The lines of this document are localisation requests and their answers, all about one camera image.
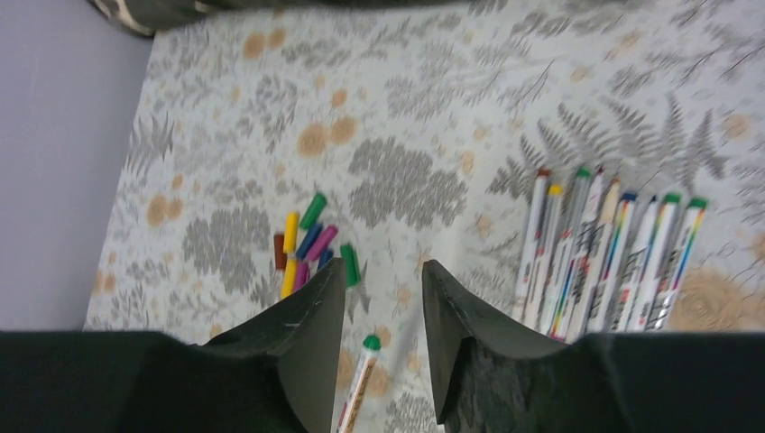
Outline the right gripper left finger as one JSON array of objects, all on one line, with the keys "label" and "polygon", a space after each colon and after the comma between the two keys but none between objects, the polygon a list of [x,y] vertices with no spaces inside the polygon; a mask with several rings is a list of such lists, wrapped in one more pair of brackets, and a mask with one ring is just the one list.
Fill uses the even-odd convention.
[{"label": "right gripper left finger", "polygon": [[328,432],[346,297],[335,258],[204,345],[156,331],[4,332],[4,432]]}]

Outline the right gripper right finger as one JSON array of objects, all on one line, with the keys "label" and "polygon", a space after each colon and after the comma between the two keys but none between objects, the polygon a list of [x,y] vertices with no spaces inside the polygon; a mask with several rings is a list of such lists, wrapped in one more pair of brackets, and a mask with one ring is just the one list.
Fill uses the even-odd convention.
[{"label": "right gripper right finger", "polygon": [[422,268],[436,422],[448,432],[761,432],[759,333],[596,333],[568,345]]}]

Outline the rainbow stripe green marker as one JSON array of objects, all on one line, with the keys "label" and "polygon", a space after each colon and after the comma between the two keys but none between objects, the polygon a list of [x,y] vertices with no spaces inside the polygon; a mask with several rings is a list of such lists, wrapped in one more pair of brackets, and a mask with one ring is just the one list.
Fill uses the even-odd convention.
[{"label": "rainbow stripe green marker", "polygon": [[350,433],[353,431],[358,411],[363,403],[367,384],[371,378],[381,348],[381,340],[376,334],[370,334],[364,339],[360,360],[355,370],[354,378],[351,381],[345,404],[341,410],[336,429],[337,433]]}]

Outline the green cap marker pen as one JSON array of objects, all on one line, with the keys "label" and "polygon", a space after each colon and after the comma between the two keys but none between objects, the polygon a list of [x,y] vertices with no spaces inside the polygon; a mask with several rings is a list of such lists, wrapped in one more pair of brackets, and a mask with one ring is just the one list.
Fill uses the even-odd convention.
[{"label": "green cap marker pen", "polygon": [[585,165],[581,166],[576,172],[570,191],[566,218],[558,239],[553,269],[539,320],[540,331],[547,336],[554,334],[558,305],[566,294],[569,264],[574,250],[575,237],[584,212],[586,196],[591,185],[591,178],[591,170]]}]

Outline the purple pen cap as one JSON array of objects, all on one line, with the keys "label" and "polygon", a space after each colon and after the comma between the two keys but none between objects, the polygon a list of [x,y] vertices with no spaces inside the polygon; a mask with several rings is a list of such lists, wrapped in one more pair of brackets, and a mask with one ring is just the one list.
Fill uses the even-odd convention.
[{"label": "purple pen cap", "polygon": [[305,262],[298,262],[296,266],[295,279],[293,282],[293,291],[301,289],[309,279],[310,266]]}]

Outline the brown marker pen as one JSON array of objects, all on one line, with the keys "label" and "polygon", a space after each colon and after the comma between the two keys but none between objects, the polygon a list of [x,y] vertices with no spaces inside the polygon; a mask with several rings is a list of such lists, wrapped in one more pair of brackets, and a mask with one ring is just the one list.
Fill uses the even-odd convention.
[{"label": "brown marker pen", "polygon": [[549,177],[549,169],[538,169],[531,191],[531,201],[528,217],[526,218],[518,279],[512,304],[512,317],[518,322],[523,321],[525,304],[530,289],[530,270],[536,251],[539,218],[545,200]]}]

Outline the brown pen cap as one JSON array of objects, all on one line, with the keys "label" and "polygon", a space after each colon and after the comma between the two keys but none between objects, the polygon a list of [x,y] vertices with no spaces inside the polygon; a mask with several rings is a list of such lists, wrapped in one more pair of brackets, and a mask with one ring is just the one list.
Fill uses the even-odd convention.
[{"label": "brown pen cap", "polygon": [[288,261],[288,255],[284,252],[284,233],[275,234],[272,240],[274,268],[278,271],[284,271]]}]

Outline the rainbow stripe blue marker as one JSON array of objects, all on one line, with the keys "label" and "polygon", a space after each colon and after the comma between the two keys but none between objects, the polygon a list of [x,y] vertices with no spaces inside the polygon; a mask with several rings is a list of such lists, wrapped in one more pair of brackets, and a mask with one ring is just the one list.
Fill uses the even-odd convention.
[{"label": "rainbow stripe blue marker", "polygon": [[600,332],[604,329],[614,292],[615,279],[621,266],[627,233],[630,230],[631,218],[636,208],[637,197],[636,192],[627,191],[622,195],[618,204],[613,221],[611,242],[606,250],[602,275],[596,287],[586,324],[587,332]]}]

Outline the blue pen cap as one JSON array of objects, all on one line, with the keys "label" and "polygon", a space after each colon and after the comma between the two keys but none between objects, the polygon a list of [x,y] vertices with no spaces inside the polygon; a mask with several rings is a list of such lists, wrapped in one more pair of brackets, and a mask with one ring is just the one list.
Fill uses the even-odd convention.
[{"label": "blue pen cap", "polygon": [[313,244],[317,241],[319,235],[323,230],[323,226],[320,223],[315,223],[309,227],[306,234],[298,247],[295,256],[298,260],[305,260]]},{"label": "blue pen cap", "polygon": [[324,249],[318,258],[318,268],[323,268],[334,257],[334,251],[332,248]]}]

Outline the green pen cap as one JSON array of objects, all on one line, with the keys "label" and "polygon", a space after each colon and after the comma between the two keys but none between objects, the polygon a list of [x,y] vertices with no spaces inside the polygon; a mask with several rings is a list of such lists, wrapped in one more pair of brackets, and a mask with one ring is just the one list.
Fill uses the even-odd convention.
[{"label": "green pen cap", "polygon": [[360,270],[355,248],[350,244],[340,246],[340,254],[346,266],[346,287],[354,287],[360,281]]},{"label": "green pen cap", "polygon": [[317,192],[305,210],[299,222],[299,228],[303,230],[309,230],[313,225],[315,225],[318,222],[319,217],[326,205],[327,198],[325,195]]}]

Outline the magenta pen cap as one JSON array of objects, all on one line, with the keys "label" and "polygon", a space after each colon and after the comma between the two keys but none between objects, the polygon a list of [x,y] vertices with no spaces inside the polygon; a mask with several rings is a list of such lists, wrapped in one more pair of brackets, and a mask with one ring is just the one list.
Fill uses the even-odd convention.
[{"label": "magenta pen cap", "polygon": [[329,244],[333,241],[338,233],[338,229],[335,225],[328,225],[318,235],[315,242],[309,248],[306,259],[308,261],[316,261],[320,255],[328,248]]}]

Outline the yellow pen cap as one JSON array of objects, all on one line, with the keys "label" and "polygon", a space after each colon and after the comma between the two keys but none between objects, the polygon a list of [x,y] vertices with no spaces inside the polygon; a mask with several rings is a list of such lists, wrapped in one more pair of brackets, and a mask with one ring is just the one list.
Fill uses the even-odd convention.
[{"label": "yellow pen cap", "polygon": [[300,213],[290,212],[285,221],[283,231],[282,251],[284,253],[294,253],[296,251],[297,235],[300,226]]}]

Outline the dark green end marker pen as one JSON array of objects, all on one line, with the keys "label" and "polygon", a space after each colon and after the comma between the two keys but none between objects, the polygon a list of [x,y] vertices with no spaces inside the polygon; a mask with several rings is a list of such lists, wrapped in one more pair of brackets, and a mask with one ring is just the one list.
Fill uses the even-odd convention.
[{"label": "dark green end marker pen", "polygon": [[632,305],[626,330],[642,331],[647,324],[650,309],[658,288],[659,268],[661,266],[668,238],[676,219],[677,208],[682,196],[669,192],[662,200],[651,237],[648,256],[641,276],[641,284]]}]

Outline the yellow cap marker pen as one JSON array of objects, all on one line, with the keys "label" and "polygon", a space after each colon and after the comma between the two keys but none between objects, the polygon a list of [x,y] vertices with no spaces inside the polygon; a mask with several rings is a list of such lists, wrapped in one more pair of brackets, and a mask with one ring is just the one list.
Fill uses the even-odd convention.
[{"label": "yellow cap marker pen", "polygon": [[533,330],[539,330],[541,301],[548,279],[550,250],[555,242],[558,220],[561,214],[562,195],[563,187],[560,184],[549,186],[532,267],[530,295],[525,310],[524,324]]}]

